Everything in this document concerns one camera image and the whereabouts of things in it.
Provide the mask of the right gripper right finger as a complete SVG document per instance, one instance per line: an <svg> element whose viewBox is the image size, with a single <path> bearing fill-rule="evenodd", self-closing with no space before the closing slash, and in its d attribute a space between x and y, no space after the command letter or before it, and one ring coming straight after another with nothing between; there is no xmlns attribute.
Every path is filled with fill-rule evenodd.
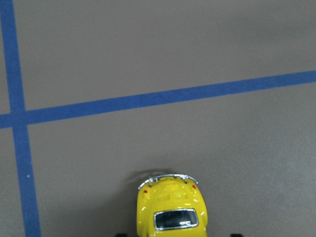
<svg viewBox="0 0 316 237"><path fill-rule="evenodd" d="M242 234L240 234L240 233L232 233L232 234L230 234L230 237L242 237Z"/></svg>

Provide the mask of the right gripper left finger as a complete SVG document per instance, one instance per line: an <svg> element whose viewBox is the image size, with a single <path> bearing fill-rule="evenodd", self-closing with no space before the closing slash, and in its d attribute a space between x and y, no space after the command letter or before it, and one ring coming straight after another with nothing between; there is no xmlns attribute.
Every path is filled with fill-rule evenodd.
<svg viewBox="0 0 316 237"><path fill-rule="evenodd" d="M118 233L115 235L115 237L128 237L127 233Z"/></svg>

